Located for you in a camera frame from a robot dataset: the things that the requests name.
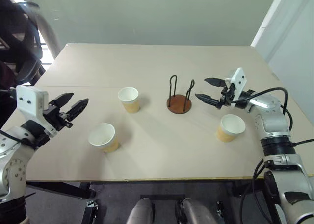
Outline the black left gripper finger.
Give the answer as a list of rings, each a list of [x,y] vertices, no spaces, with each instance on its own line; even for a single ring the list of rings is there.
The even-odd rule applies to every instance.
[[[88,105],[89,99],[83,99],[76,102],[71,109],[66,113],[66,120],[71,122],[79,114],[81,114]]]
[[[64,93],[53,99],[52,101],[49,102],[49,105],[55,106],[58,108],[63,107],[65,104],[68,103],[68,101],[72,98],[74,93]]]

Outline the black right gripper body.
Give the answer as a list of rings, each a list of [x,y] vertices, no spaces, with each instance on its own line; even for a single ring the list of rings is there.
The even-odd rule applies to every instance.
[[[222,87],[223,90],[221,91],[222,96],[220,97],[216,108],[221,109],[222,106],[231,106],[230,102],[233,100],[234,97],[234,92],[236,89],[235,85],[232,83],[230,87],[228,87],[226,83],[220,83],[219,87]]]

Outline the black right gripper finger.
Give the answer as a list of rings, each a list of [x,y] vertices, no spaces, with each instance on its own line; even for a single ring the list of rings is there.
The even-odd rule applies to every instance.
[[[206,104],[212,105],[217,109],[221,108],[220,102],[216,99],[213,99],[211,96],[205,94],[195,94],[195,96]]]
[[[225,88],[225,80],[223,80],[223,79],[206,78],[206,79],[204,79],[204,81],[209,83],[212,86]]]

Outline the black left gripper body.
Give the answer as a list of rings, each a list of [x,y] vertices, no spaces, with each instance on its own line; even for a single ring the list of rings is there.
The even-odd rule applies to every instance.
[[[49,104],[48,109],[43,111],[43,116],[56,131],[60,131],[64,127],[71,128],[73,126],[73,124],[68,121],[68,114],[60,112],[60,108],[55,105]]]

